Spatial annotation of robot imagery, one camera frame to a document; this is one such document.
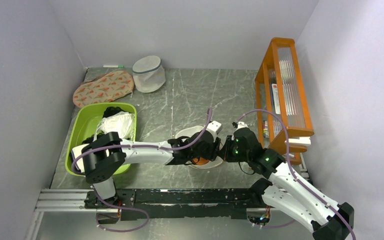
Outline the orange bra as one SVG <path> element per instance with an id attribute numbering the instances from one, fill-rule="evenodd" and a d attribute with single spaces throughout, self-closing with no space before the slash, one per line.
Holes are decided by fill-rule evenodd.
<path id="1" fill-rule="evenodd" d="M 193 165 L 197 165 L 197 166 L 202 166 L 202 165 L 205 165 L 207 164 L 208 162 L 210 162 L 209 160 L 203 158 L 203 157 L 200 157 L 200 158 L 194 158 L 191 160 L 191 163 Z"/>

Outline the beige mesh laundry bag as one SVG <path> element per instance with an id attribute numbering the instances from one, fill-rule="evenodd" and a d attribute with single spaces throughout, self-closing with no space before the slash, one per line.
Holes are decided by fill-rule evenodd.
<path id="1" fill-rule="evenodd" d="M 204 126 L 196 125 L 189 128 L 184 128 L 180 130 L 178 133 L 174 135 L 174 138 L 177 139 L 179 137 L 192 137 L 194 134 L 199 134 L 203 130 Z M 189 165 L 189 167 L 199 170 L 209 170 L 215 167 L 220 166 L 223 163 L 221 157 L 217 156 L 214 161 L 209 161 L 205 165 Z"/>

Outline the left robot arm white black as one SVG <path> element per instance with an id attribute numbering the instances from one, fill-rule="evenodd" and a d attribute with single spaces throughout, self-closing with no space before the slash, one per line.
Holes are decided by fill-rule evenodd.
<path id="1" fill-rule="evenodd" d="M 119 200 L 113 175 L 124 165 L 159 164 L 205 165 L 217 159 L 221 139 L 212 130 L 160 142 L 134 142 L 109 132 L 79 149 L 72 157 L 71 169 L 82 175 L 106 208 Z"/>

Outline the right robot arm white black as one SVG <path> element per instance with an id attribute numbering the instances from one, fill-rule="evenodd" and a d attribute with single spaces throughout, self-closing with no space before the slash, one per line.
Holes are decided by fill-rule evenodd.
<path id="1" fill-rule="evenodd" d="M 274 207 L 306 227 L 315 240 L 345 240 L 352 234 L 354 208 L 339 204 L 290 168 L 275 150 L 263 148 L 248 127 L 229 135 L 219 156 L 230 163 L 245 162 L 262 178 L 250 188 L 255 207 Z"/>

